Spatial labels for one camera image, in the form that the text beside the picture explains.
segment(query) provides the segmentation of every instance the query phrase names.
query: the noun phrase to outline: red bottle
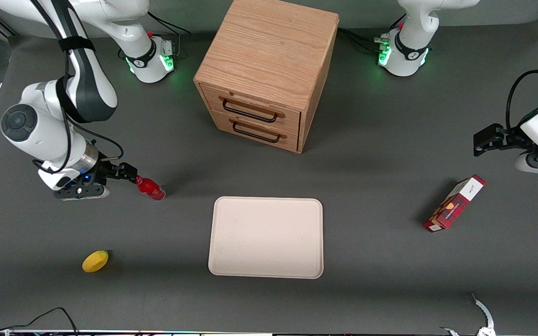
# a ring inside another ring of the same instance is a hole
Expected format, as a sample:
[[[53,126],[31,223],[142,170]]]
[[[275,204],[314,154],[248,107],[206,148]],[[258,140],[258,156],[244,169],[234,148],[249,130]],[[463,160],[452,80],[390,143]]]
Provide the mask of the red bottle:
[[[136,186],[141,193],[151,197],[156,201],[163,200],[165,198],[165,191],[159,187],[152,179],[141,178],[140,175],[136,175]]]

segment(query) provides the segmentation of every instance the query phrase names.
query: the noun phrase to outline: white tray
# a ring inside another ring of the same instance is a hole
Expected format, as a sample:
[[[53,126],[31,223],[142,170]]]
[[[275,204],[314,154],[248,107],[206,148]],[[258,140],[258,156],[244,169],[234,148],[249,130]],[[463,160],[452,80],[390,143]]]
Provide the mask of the white tray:
[[[321,202],[313,198],[218,198],[209,270],[218,276],[320,277]]]

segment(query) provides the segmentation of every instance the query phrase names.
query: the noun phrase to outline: green indicator light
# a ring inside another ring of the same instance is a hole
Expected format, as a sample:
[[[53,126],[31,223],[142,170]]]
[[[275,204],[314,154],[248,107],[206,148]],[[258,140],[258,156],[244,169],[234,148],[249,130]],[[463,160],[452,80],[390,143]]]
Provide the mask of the green indicator light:
[[[167,72],[170,72],[171,70],[173,70],[173,57],[159,55],[159,59],[161,60]]]
[[[126,57],[126,63],[128,63],[128,66],[130,67],[130,72],[134,74],[134,69],[132,69],[132,64],[130,64],[130,61],[128,60],[128,57]]]
[[[423,56],[423,60],[420,61],[420,64],[423,65],[425,63],[425,59],[427,59],[427,54],[429,53],[429,48],[425,50],[425,55]]]
[[[387,47],[387,49],[382,51],[383,55],[379,57],[379,63],[381,65],[386,65],[387,61],[389,60],[389,56],[391,55],[391,47]]]

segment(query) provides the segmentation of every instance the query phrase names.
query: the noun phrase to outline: red box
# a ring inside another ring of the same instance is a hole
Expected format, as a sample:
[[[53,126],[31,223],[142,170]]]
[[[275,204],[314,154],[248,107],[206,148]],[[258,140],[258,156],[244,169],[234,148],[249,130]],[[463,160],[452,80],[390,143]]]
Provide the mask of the red box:
[[[429,220],[423,224],[425,229],[437,232],[450,227],[484,185],[485,181],[476,175],[458,183]]]

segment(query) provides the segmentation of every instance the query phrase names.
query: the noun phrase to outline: drawer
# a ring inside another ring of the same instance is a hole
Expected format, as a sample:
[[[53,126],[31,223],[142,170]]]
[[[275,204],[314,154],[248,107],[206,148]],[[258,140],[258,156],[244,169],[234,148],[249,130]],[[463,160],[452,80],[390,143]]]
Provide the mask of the drawer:
[[[272,104],[256,102],[251,98],[241,97],[227,90],[200,86],[209,107],[215,112],[230,117],[238,117],[245,123],[298,134],[300,113]]]
[[[275,131],[246,121],[237,120],[226,113],[211,112],[211,115],[219,130],[255,140],[265,145],[286,149],[286,151],[297,151],[297,135]]]

